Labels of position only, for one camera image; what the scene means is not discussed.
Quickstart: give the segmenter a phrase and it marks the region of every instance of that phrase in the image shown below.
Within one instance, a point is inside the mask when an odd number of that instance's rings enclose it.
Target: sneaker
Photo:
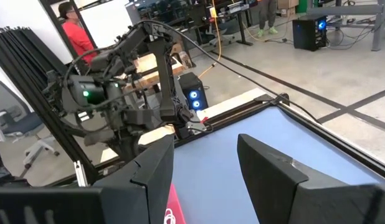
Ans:
[[[257,36],[263,37],[264,34],[265,34],[265,31],[263,29],[260,29],[259,32],[257,33]]]
[[[271,27],[269,29],[269,34],[278,34],[278,31],[274,27]]]

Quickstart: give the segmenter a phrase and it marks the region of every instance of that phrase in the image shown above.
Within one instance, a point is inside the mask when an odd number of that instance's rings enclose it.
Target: concrete floor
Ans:
[[[286,20],[287,18],[279,18],[276,25],[283,24]],[[291,23],[287,25],[288,27],[278,26],[279,34],[272,37],[283,37],[285,34],[284,37],[292,40]],[[345,28],[343,31],[348,35],[358,35],[361,32],[358,29]],[[257,29],[252,27],[250,32],[254,34]],[[248,41],[254,43],[251,47],[240,44],[223,46],[223,56],[281,79],[289,83],[289,87],[285,83],[283,85],[275,82],[274,78],[273,80],[265,78],[224,58],[221,62],[276,93],[288,93],[292,101],[304,107],[316,118],[339,110],[347,112],[329,120],[325,117],[327,122],[324,125],[385,162],[385,94],[379,99],[377,95],[370,97],[385,90],[385,33],[382,50],[379,52],[370,51],[372,37],[373,35],[369,34],[348,50],[324,48],[316,52],[296,50],[287,44],[263,43],[252,38],[248,38]],[[341,35],[329,31],[328,38],[332,42],[339,42]],[[354,40],[345,38],[343,43],[348,44],[352,41]],[[197,67],[186,72],[199,75],[212,63],[207,57],[197,53],[196,49],[192,50],[191,54]],[[206,91],[209,105],[220,103],[257,87],[220,65],[209,70],[201,80],[209,86]],[[375,100],[365,102],[367,103],[365,105],[363,103],[354,105],[365,98]],[[82,139],[76,139],[93,163],[98,163],[105,146],[85,147]],[[14,144],[0,142],[4,162],[14,175],[22,173],[21,151],[32,143],[33,139],[30,138]],[[66,153],[58,144],[55,148],[61,152],[59,157],[44,151],[26,173],[25,177],[31,184],[45,185],[74,173],[73,165]]]

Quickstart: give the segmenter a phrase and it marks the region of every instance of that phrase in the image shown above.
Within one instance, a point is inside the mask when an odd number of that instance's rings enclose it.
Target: person in red shirt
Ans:
[[[70,2],[64,2],[58,6],[60,17],[64,18],[66,22],[62,24],[62,28],[68,36],[69,41],[74,47],[78,55],[82,55],[88,50],[93,50],[93,44],[88,38],[85,30],[79,26],[79,18],[74,7]],[[83,57],[83,59],[90,64],[97,53],[91,53]]]

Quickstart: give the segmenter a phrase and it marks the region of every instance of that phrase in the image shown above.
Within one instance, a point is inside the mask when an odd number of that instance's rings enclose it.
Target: red shirt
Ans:
[[[69,41],[74,47],[78,55],[82,55],[88,50],[93,50],[94,47],[88,38],[85,30],[72,22],[65,22],[62,28],[68,36]],[[91,53],[83,57],[83,59],[90,64],[97,53]]]

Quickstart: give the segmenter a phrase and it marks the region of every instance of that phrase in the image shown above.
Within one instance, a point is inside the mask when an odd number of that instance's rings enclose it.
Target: blue led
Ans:
[[[201,102],[200,102],[199,100],[194,100],[194,101],[192,102],[192,107],[193,107],[194,109],[200,108],[200,107],[201,107]]]
[[[191,100],[198,99],[198,98],[199,98],[199,92],[193,90],[193,91],[190,92],[189,96],[190,96],[190,99],[191,99]]]
[[[327,23],[325,21],[319,21],[317,26],[319,30],[323,30],[327,26]]]

